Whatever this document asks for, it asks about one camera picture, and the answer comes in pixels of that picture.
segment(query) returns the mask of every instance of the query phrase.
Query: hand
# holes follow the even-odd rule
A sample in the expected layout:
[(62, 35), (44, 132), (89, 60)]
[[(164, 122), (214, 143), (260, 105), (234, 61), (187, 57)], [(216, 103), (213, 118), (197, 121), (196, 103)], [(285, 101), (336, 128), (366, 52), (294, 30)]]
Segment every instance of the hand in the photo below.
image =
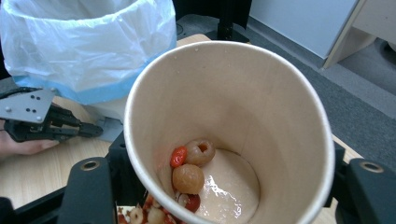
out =
[(34, 140), (17, 143), (4, 131), (4, 121), (0, 119), (0, 156), (11, 154), (33, 155), (59, 144), (52, 140)]

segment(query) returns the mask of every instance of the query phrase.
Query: plastic bag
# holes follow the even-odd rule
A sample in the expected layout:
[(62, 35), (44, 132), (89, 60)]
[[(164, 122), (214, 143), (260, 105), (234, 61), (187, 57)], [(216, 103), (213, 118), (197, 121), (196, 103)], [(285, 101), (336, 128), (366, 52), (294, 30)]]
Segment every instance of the plastic bag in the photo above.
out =
[(171, 0), (4, 0), (0, 14), (15, 82), (54, 88), (83, 105), (127, 95), (177, 42)]

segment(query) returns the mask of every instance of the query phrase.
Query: paper cup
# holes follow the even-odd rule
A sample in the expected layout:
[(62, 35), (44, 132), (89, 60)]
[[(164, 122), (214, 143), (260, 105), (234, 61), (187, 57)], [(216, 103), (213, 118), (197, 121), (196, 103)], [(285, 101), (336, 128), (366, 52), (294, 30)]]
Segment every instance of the paper cup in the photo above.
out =
[(260, 194), (249, 223), (308, 223), (332, 185), (332, 135), (316, 92), (291, 63), (248, 44), (191, 44), (149, 64), (129, 94), (124, 135), (143, 185), (187, 223), (211, 221), (175, 202), (169, 160), (197, 137), (253, 168)]

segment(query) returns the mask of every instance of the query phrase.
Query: table surface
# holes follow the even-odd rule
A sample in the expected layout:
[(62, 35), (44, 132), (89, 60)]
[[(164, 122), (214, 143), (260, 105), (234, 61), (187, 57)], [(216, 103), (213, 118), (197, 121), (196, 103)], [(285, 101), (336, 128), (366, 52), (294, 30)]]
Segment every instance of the table surface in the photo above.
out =
[[(209, 40), (204, 35), (193, 35), (177, 41), (177, 46)], [(54, 103), (71, 110), (78, 119), (92, 122), (81, 105), (59, 97), (54, 98)], [(336, 136), (333, 140), (346, 149), (346, 161), (360, 157)], [(90, 157), (104, 157), (110, 145), (97, 138), (75, 137), (33, 156), (0, 159), (0, 196), (8, 197), (14, 208), (18, 208), (52, 193), (66, 185), (74, 164)], [(333, 202), (331, 208), (323, 208), (314, 223), (335, 223), (335, 205)]]

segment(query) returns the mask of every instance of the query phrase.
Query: wall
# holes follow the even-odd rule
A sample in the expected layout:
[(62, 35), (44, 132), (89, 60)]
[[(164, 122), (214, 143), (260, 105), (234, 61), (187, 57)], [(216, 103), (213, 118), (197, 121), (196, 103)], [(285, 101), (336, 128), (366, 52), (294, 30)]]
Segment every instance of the wall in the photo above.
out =
[(253, 0), (250, 16), (326, 59), (359, 0)]

